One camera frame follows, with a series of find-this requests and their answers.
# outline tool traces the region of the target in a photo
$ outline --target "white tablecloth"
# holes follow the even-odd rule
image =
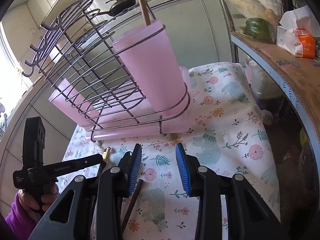
[[[102,153],[106,147],[123,155],[142,144],[138,178],[145,182],[124,232],[126,240],[194,239],[198,199],[183,191],[175,160],[175,145],[182,142],[186,153],[195,155],[219,175],[243,174],[280,218],[279,185],[271,147],[260,111],[250,93],[242,67],[234,63],[213,63],[189,70],[192,99],[197,118],[177,140],[145,136],[98,143],[86,142],[77,127],[63,160]],[[59,178],[60,192],[78,174],[94,177],[98,166]],[[122,217],[130,200],[125,200]],[[223,238],[227,239],[228,219],[222,205]]]

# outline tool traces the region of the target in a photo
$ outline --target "clear plastic bin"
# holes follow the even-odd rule
[[[276,43],[277,26],[283,14],[282,3],[272,0],[224,0],[236,32],[245,38]]]

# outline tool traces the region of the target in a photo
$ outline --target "finger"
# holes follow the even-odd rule
[[[44,204],[44,205],[42,205],[42,210],[44,212],[47,212],[47,210],[50,208],[50,206],[51,206],[51,204]]]
[[[29,206],[29,207],[31,207],[31,208],[33,208],[35,210],[39,210],[40,209],[40,205],[37,203],[37,201],[33,198],[33,196],[31,196],[24,189],[23,190],[19,190],[18,197],[27,206]]]
[[[50,192],[52,194],[56,194],[59,192],[59,188],[58,188],[58,185],[57,184],[53,184],[53,186],[50,188]]]
[[[59,195],[60,195],[60,193],[42,195],[41,196],[41,201],[44,204],[52,204]]]

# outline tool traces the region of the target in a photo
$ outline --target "pink plastic cup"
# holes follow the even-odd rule
[[[120,51],[162,27],[160,20],[152,21],[149,26],[139,25],[122,34],[112,45],[116,51]],[[120,53],[119,56],[154,110],[167,109],[182,99],[186,87],[165,30]],[[185,97],[176,107],[159,114],[162,116],[179,114],[187,103],[188,97]]]
[[[64,79],[60,83],[60,85],[58,85],[58,88],[63,91],[62,93],[65,94],[68,98],[72,98],[78,93],[78,91],[68,82],[67,79]],[[79,125],[95,124],[92,120],[88,120],[84,114],[79,113],[79,110],[76,107],[72,107],[72,103],[70,101],[66,102],[66,98],[64,97],[64,95],[59,94],[60,91],[55,90],[49,97],[49,101],[52,102],[58,109],[60,109],[60,111],[62,111],[66,116],[68,116]],[[78,94],[78,96],[71,99],[71,101],[74,102],[75,105],[82,103],[84,100],[85,99],[81,94]],[[91,106],[89,102],[85,102],[78,107],[84,112],[93,108],[93,106]],[[93,109],[91,111],[88,111],[86,114],[90,118],[93,118],[97,117],[99,115],[99,112],[98,110]],[[93,126],[85,126],[84,129],[89,130],[92,127]]]

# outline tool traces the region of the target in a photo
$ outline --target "pan handle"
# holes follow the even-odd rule
[[[119,0],[109,0],[109,1],[107,1],[106,3],[108,3],[108,2],[112,2],[112,1],[119,1]]]

